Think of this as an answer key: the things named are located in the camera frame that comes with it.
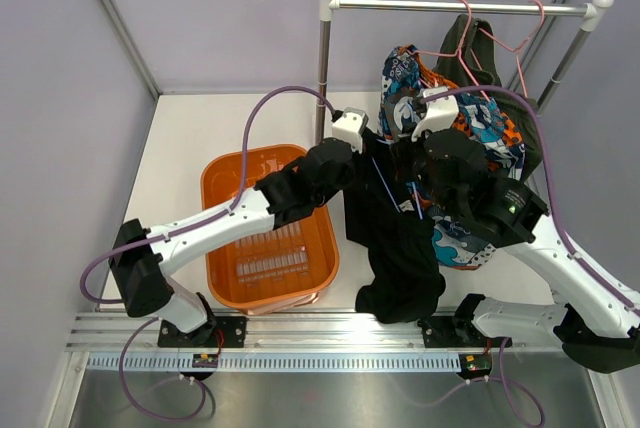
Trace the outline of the patterned blue orange shorts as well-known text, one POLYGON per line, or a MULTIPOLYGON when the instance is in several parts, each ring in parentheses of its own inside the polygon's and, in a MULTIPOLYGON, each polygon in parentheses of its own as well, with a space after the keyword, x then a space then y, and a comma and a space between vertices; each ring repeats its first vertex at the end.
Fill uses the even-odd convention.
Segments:
MULTIPOLYGON (((394 48, 382 69, 378 133, 391 145, 405 137, 416 141, 429 132, 455 128, 483 146, 491 171, 521 180, 526 143, 495 99, 463 93, 424 101, 430 95, 455 87, 453 81, 421 64, 415 46, 394 48)), ((407 181, 405 185, 410 200, 401 207, 416 212, 420 219, 429 217, 435 222, 432 245, 440 265, 476 270, 491 259, 496 251, 493 245, 454 222, 416 181, 407 181)))

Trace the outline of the blue wire hanger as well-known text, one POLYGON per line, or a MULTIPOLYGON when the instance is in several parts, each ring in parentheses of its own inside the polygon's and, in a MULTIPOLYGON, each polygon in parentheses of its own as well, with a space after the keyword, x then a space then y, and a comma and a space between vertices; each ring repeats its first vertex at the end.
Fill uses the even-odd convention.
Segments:
POLYGON ((386 196, 391 201, 391 206, 395 211, 400 214, 410 214, 419 220, 424 220, 425 214, 420 205, 416 185, 398 179, 391 152, 391 142, 376 138, 371 161, 386 192, 386 196))

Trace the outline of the dark green shorts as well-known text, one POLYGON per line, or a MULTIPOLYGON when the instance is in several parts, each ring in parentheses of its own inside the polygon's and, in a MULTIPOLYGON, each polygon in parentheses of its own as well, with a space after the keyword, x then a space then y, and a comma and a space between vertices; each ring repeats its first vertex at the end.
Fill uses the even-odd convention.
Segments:
POLYGON ((528 111, 512 97, 501 92, 490 92, 490 95, 494 96, 499 111, 509 117, 523 138, 525 156, 520 179, 526 181, 542 161, 537 130, 528 111))

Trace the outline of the pink wire hanger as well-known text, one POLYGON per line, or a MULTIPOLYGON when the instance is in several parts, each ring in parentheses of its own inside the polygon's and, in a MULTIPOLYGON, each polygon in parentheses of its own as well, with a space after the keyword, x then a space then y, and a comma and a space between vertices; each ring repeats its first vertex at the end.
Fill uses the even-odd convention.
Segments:
POLYGON ((479 32, 481 34, 483 34, 485 37, 487 37, 490 40, 492 40, 494 43, 496 43, 501 48, 503 48, 503 49, 505 49, 505 50, 507 50, 507 51, 509 51, 509 52, 514 54, 515 60, 516 60, 516 69, 517 69, 518 79, 520 81, 520 86, 522 88, 522 94, 524 95, 525 98, 528 97, 528 89, 527 89, 527 85, 526 85, 526 81, 525 81, 525 77, 524 77, 524 71, 523 71, 523 67, 522 67, 523 52, 530 45, 533 37, 542 28, 542 25, 544 24, 544 21, 546 19, 545 8, 544 8, 543 3, 540 0, 529 0, 529 3, 531 3, 531 4, 533 4, 533 5, 535 5, 537 7, 538 22, 537 22, 535 28, 528 34, 528 36, 526 38, 524 38, 516 47, 510 47, 509 45, 505 44, 500 39, 496 38, 493 34, 490 34, 484 28, 480 28, 479 29, 479 32))
POLYGON ((495 43, 492 39, 491 25, 484 19, 473 16, 467 0, 456 0, 465 6, 465 13, 460 14, 449 28, 439 52, 429 52, 408 48, 408 52, 416 59, 425 74, 426 67, 421 56, 437 58, 435 67, 428 69, 428 77, 438 75, 449 88, 477 85, 501 85, 495 63, 495 43))

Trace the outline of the black shorts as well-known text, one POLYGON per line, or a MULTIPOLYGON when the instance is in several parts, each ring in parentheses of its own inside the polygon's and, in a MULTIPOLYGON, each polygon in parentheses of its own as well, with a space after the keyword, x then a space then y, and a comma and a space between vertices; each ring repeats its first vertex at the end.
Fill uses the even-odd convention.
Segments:
POLYGON ((367 129, 354 183, 343 191, 346 238, 367 249, 373 281, 356 295, 355 310, 383 324, 413 322, 432 315, 446 288, 432 245, 434 221, 400 214, 371 161, 374 141, 367 129))

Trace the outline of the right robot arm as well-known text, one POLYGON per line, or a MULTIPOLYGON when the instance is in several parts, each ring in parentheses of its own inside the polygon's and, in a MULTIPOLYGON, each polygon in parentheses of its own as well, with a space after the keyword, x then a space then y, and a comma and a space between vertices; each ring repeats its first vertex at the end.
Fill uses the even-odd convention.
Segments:
POLYGON ((525 183, 490 171, 484 147, 455 128, 412 135, 405 149, 401 161, 446 214, 527 265, 554 292, 548 305, 469 294, 454 315, 457 340, 557 345, 604 374, 638 365, 638 291, 573 244, 547 202, 525 183))

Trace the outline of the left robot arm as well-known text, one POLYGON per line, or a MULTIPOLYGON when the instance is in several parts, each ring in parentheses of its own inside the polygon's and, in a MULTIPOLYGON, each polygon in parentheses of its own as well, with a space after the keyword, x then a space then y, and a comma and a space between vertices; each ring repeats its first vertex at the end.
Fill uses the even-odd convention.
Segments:
POLYGON ((243 187, 232 200, 174 223, 145 228, 137 219, 117 234, 109 268, 126 314, 168 322, 191 345, 208 344, 217 327, 200 293, 173 275, 192 260, 246 236, 266 234, 312 216, 355 179, 362 151, 326 138, 282 169, 243 187))

